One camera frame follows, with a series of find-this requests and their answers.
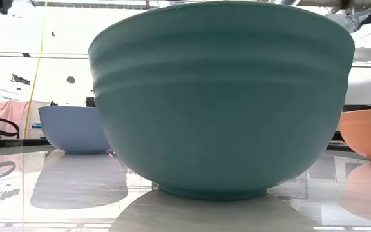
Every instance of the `glossy table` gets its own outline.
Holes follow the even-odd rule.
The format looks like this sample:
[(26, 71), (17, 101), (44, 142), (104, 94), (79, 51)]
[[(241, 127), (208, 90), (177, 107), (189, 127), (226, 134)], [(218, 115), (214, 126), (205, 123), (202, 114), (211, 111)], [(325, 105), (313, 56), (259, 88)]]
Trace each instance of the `glossy table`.
[(371, 163), (326, 151), (266, 197), (205, 202), (167, 195), (117, 155), (0, 148), (0, 231), (371, 231)]

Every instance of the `bowl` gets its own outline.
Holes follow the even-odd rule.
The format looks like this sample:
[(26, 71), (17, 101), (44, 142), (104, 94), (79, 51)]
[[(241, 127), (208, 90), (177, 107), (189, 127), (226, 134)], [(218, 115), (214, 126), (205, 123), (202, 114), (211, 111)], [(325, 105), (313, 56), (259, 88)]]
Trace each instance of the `bowl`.
[(335, 22), (248, 1), (151, 10), (89, 49), (111, 146), (160, 190), (205, 200), (258, 197), (310, 167), (336, 129), (353, 54)]
[(41, 127), (48, 142), (69, 154), (99, 154), (111, 148), (94, 107), (43, 106)]
[(339, 129), (353, 151), (371, 160), (371, 110), (342, 113)]

